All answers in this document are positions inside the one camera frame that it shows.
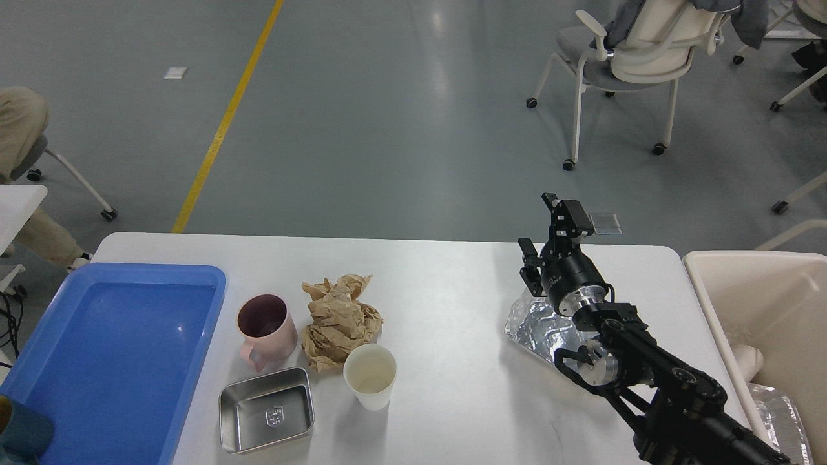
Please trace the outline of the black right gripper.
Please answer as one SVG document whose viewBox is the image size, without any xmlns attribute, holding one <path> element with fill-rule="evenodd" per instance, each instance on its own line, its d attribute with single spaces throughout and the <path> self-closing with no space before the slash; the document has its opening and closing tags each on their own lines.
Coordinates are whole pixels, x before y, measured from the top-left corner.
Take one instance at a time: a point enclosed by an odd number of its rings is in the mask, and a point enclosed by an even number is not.
<svg viewBox="0 0 827 465">
<path fill-rule="evenodd" d="M 561 200 L 543 193 L 550 212 L 549 240 L 540 256 L 530 238 L 519 238 L 523 267 L 520 277 L 530 295 L 546 295 L 559 315 L 572 317 L 589 304 L 603 302 L 608 285 L 596 265 L 581 249 L 581 241 L 594 234 L 590 215 L 576 200 Z"/>
</svg>

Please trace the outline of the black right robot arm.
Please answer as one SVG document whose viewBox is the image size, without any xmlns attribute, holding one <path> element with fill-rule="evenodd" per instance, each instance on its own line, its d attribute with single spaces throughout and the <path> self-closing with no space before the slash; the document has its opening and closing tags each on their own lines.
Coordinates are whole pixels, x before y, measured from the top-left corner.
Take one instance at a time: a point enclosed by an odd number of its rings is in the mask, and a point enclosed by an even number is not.
<svg viewBox="0 0 827 465">
<path fill-rule="evenodd" d="M 559 373 L 608 401 L 633 431 L 639 459 L 651 464 L 789 464 L 755 433 L 726 414 L 726 390 L 691 367 L 649 333 L 638 310 L 615 302 L 615 292 L 583 253 L 581 241 L 596 232 L 576 200 L 541 195 L 550 212 L 549 239 L 538 251 L 520 238 L 520 276 L 550 312 L 529 311 L 514 341 L 550 356 Z M 537 339 L 550 314 L 571 321 L 581 344 L 550 348 Z"/>
</svg>

